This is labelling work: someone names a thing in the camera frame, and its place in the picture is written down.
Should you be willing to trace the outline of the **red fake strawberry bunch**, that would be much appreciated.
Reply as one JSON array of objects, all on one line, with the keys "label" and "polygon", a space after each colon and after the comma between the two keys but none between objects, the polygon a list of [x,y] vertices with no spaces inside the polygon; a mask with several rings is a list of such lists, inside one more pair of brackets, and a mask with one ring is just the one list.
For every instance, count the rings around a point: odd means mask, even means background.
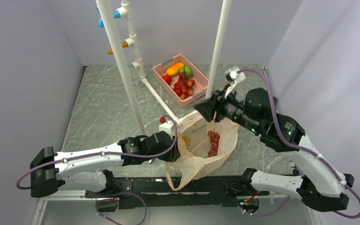
[{"label": "red fake strawberry bunch", "polygon": [[194,86],[194,79],[187,79],[183,73],[179,73],[178,81],[174,83],[172,90],[180,100],[185,100],[194,94]]}]

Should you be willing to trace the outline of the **translucent orange plastic bag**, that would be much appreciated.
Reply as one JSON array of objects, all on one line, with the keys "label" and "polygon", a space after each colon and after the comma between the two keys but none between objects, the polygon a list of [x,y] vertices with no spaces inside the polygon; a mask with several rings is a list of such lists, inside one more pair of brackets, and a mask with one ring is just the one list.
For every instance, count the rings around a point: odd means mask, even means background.
[{"label": "translucent orange plastic bag", "polygon": [[[236,147],[238,128],[239,125],[229,119],[219,123],[207,122],[197,111],[184,117],[177,126],[180,157],[165,164],[170,188],[173,191],[184,190],[190,181],[204,178],[221,167]],[[208,157],[209,130],[220,134],[218,153],[214,157]]]}]

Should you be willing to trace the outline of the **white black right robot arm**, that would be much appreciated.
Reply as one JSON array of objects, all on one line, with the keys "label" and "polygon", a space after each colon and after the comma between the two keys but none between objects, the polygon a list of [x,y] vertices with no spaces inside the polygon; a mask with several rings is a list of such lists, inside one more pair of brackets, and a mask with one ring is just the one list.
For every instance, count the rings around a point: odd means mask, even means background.
[{"label": "white black right robot arm", "polygon": [[244,101],[238,101],[235,93],[216,90],[195,109],[208,122],[229,119],[251,131],[299,171],[296,176],[285,176],[248,168],[239,183],[244,194],[269,191],[298,198],[319,212],[345,210],[349,203],[345,189],[352,187],[354,177],[336,171],[312,145],[303,127],[279,114],[276,104],[277,99],[263,88],[249,91]]}]

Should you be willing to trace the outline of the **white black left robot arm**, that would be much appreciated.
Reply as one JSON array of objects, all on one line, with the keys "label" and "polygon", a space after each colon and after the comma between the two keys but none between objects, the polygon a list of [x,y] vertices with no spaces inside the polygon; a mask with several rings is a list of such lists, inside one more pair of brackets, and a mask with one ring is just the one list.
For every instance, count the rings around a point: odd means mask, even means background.
[{"label": "white black left robot arm", "polygon": [[120,192],[109,167],[141,165],[155,158],[174,162],[179,157],[177,138],[164,131],[80,152],[54,152],[46,147],[30,164],[30,195],[41,198],[59,190],[85,190],[88,197],[109,197]]}]

